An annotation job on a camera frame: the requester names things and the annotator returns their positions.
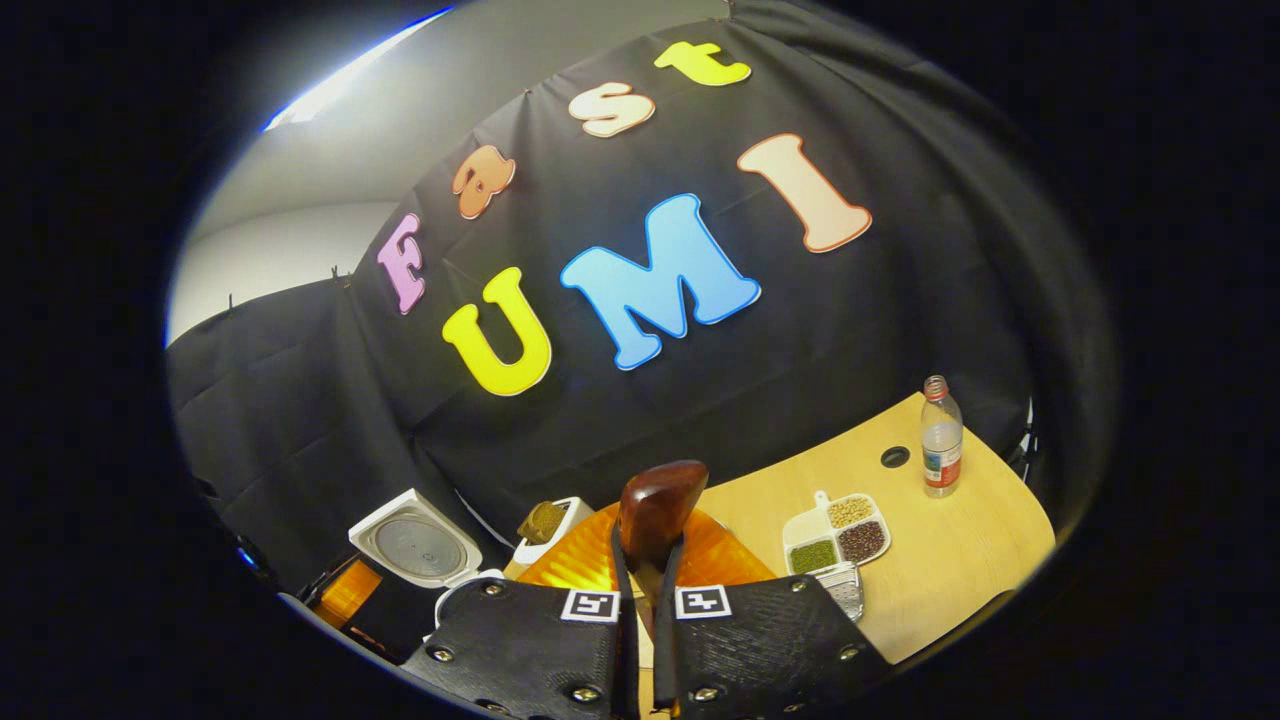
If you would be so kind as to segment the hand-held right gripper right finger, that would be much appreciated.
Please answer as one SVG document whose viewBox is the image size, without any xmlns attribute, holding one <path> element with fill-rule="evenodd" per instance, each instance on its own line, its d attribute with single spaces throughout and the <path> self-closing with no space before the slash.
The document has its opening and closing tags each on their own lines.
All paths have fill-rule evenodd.
<svg viewBox="0 0 1280 720">
<path fill-rule="evenodd" d="M 817 578 L 777 577 L 701 510 L 654 615 L 654 701 L 676 719 L 818 719 L 891 673 Z"/>
</svg>

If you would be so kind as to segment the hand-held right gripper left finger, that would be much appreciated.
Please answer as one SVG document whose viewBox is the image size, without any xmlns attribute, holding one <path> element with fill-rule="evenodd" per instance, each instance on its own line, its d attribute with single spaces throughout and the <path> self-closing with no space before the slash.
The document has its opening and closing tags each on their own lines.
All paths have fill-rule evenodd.
<svg viewBox="0 0 1280 720">
<path fill-rule="evenodd" d="M 516 578 L 479 577 L 436 606 L 401 671 L 421 689 L 503 719 L 635 719 L 637 618 L 616 505 Z"/>
</svg>

